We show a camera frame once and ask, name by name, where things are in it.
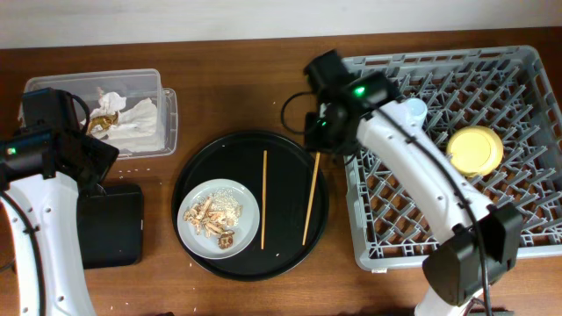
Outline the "yellow bowl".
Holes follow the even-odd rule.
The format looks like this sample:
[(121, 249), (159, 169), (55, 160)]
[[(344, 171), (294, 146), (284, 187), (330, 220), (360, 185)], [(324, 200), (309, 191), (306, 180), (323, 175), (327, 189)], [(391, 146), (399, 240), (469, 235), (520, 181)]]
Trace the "yellow bowl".
[(468, 126), (452, 135), (446, 154), (461, 175), (486, 176), (500, 166), (504, 146), (499, 135), (492, 129)]

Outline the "blue cup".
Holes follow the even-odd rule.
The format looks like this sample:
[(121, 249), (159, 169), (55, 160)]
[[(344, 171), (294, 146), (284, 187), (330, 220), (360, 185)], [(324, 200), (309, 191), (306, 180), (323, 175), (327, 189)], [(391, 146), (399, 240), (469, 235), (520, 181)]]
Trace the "blue cup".
[(411, 124), (422, 128), (428, 114), (428, 106), (420, 98), (409, 98), (405, 101)]

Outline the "white tissue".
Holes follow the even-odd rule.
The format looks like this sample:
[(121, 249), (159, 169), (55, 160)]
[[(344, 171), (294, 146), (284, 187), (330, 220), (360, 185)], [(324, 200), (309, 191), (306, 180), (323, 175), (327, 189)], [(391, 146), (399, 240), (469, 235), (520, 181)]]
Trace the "white tissue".
[(101, 118), (109, 120), (111, 125), (117, 125), (119, 114), (126, 107), (126, 97), (117, 92), (104, 92), (100, 87), (97, 88), (97, 93), (98, 108), (90, 112), (90, 124)]
[(158, 108), (146, 98), (129, 111), (120, 113), (118, 124), (111, 126), (101, 139), (108, 140), (119, 150), (133, 153), (157, 151), (164, 146), (158, 126)]

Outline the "wooden chopstick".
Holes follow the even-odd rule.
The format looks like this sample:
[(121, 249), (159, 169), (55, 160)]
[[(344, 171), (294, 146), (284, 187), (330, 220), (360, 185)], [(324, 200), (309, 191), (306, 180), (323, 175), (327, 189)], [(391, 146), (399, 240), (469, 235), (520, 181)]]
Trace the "wooden chopstick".
[(308, 235), (309, 223), (310, 223), (310, 218), (311, 218), (311, 214), (312, 214), (313, 199), (314, 199), (314, 193), (315, 193), (315, 188), (316, 188), (316, 183), (317, 183), (318, 170), (319, 170), (319, 165), (320, 165), (320, 158), (321, 158), (321, 153), (317, 152), (315, 154), (315, 157), (314, 157), (313, 175), (312, 175), (312, 179), (311, 179), (309, 199), (308, 199), (308, 204), (307, 204), (307, 208), (306, 208), (305, 225), (304, 225), (304, 231), (303, 231), (302, 242), (301, 242), (302, 246), (306, 245), (306, 238), (307, 238), (307, 235)]
[(268, 151), (263, 150), (263, 178), (262, 178), (262, 217), (261, 217), (261, 250), (264, 250), (265, 244), (265, 226), (266, 226), (266, 205), (267, 205), (267, 165)]

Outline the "gold snack wrapper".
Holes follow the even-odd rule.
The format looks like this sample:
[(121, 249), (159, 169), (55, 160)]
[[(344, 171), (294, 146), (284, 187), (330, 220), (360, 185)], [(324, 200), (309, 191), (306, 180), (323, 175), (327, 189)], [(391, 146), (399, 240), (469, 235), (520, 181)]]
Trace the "gold snack wrapper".
[(115, 126), (119, 121), (119, 113), (116, 111), (111, 115), (102, 115), (91, 118), (87, 125), (87, 134), (92, 135), (92, 130), (100, 127), (102, 131), (108, 130), (111, 126)]

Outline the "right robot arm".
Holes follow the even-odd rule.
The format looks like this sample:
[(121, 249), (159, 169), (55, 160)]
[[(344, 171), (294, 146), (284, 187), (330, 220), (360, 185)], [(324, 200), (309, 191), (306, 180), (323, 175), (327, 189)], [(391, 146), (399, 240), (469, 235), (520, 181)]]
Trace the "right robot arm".
[(496, 206), (455, 170), (382, 73), (351, 73), (335, 50), (304, 68), (318, 110), (306, 122), (305, 145), (324, 154), (351, 155), (364, 147), (389, 169), (428, 222), (438, 243), (422, 263), (429, 289), (417, 315), (466, 315), (514, 268), (522, 215)]

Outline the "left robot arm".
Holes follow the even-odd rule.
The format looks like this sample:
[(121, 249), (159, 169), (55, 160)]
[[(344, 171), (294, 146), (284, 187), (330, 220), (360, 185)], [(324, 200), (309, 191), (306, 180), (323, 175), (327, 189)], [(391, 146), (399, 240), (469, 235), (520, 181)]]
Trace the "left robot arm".
[(45, 88), (22, 97), (24, 124), (1, 144), (1, 205), (11, 226), (23, 315), (92, 315), (77, 232), (81, 192), (96, 190), (117, 148), (87, 134), (85, 102)]

